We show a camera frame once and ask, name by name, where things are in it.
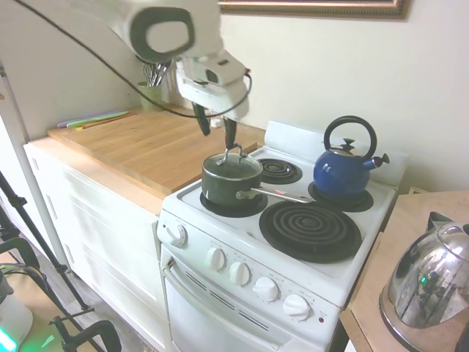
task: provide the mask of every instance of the tea kettle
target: tea kettle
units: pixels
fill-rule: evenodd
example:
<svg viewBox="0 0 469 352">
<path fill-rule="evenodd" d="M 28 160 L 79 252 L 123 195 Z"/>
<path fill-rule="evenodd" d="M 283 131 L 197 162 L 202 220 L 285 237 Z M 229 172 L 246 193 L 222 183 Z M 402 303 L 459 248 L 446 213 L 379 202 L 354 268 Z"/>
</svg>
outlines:
<svg viewBox="0 0 469 352">
<path fill-rule="evenodd" d="M 358 123 L 364 126 L 370 136 L 371 143 L 365 155 L 354 155 L 351 150 L 353 139 L 344 139 L 345 144 L 331 147 L 330 135 L 332 131 L 345 123 Z M 377 137 L 373 127 L 364 119 L 357 116 L 343 116 L 334 120 L 324 133 L 326 151 L 317 159 L 314 166 L 314 184 L 323 193 L 336 197 L 358 196 L 365 190 L 369 181 L 370 170 L 389 164 L 389 157 L 385 154 L 372 157 L 376 151 Z"/>
<path fill-rule="evenodd" d="M 469 351 L 461 346 L 468 307 L 469 223 L 431 213 L 428 231 L 406 251 L 381 293 L 381 316 L 410 351 Z"/>
</svg>

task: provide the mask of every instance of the gold frame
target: gold frame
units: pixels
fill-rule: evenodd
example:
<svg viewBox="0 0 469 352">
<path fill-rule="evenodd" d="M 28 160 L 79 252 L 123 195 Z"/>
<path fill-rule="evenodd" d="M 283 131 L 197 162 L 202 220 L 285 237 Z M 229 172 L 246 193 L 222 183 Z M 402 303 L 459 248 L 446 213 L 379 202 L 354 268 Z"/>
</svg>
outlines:
<svg viewBox="0 0 469 352">
<path fill-rule="evenodd" d="M 405 18 L 410 0 L 384 1 L 249 1 L 219 0 L 222 13 L 352 18 Z"/>
</svg>

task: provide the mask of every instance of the kettle spout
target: kettle spout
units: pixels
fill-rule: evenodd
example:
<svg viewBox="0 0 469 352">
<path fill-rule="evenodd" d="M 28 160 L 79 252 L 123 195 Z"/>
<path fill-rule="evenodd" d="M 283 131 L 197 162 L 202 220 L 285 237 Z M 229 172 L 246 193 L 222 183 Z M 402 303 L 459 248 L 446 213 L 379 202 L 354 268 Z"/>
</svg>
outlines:
<svg viewBox="0 0 469 352">
<path fill-rule="evenodd" d="M 389 164 L 389 157 L 388 154 L 385 154 L 380 158 L 379 156 L 375 156 L 371 159 L 368 159 L 363 162 L 363 167 L 369 171 L 377 169 L 378 167 L 381 167 L 383 163 Z"/>
</svg>

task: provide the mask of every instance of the control knob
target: control knob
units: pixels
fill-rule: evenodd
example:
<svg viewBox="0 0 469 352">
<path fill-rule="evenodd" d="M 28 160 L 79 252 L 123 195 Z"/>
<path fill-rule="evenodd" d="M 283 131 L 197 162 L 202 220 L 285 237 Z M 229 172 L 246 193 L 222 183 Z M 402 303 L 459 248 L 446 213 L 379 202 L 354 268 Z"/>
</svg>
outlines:
<svg viewBox="0 0 469 352">
<path fill-rule="evenodd" d="M 208 266 L 210 269 L 219 271 L 225 265 L 225 254 L 219 248 L 211 248 L 208 251 L 207 257 L 205 258 L 205 265 Z"/>
<path fill-rule="evenodd" d="M 184 245 L 187 237 L 188 233 L 181 224 L 166 226 L 164 227 L 164 231 L 158 234 L 158 238 L 160 238 L 161 242 L 178 248 Z"/>
<path fill-rule="evenodd" d="M 272 279 L 261 277 L 252 289 L 264 301 L 275 301 L 278 296 L 278 286 Z"/>
<path fill-rule="evenodd" d="M 229 268 L 229 281 L 237 286 L 244 286 L 251 278 L 249 267 L 245 263 L 233 263 Z"/>
<path fill-rule="evenodd" d="M 311 307 L 303 297 L 290 295 L 285 299 L 284 313 L 296 320 L 305 320 L 308 317 L 310 310 Z"/>
</svg>

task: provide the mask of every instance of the oven handle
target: oven handle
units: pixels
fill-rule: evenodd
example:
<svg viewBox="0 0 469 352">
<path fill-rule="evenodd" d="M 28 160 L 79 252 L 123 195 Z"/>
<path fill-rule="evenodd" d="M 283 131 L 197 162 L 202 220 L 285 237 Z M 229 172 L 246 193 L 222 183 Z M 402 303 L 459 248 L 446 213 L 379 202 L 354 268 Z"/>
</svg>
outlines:
<svg viewBox="0 0 469 352">
<path fill-rule="evenodd" d="M 203 304 L 190 290 L 188 290 L 181 281 L 177 279 L 177 277 L 171 272 L 170 267 L 166 266 L 163 268 L 163 275 L 165 278 L 173 285 L 174 289 L 189 303 L 192 304 L 194 308 L 200 311 L 203 315 L 211 318 L 216 323 L 219 323 L 223 326 L 231 335 L 234 335 L 237 338 L 240 338 L 243 341 L 250 341 L 253 342 L 255 345 L 259 347 L 266 348 L 269 351 L 278 351 L 280 346 L 276 345 L 275 343 L 268 342 L 261 337 L 258 337 L 246 330 L 240 328 L 236 324 L 233 324 L 231 321 L 227 320 L 226 318 L 219 315 L 217 312 L 211 310 L 205 304 Z"/>
</svg>

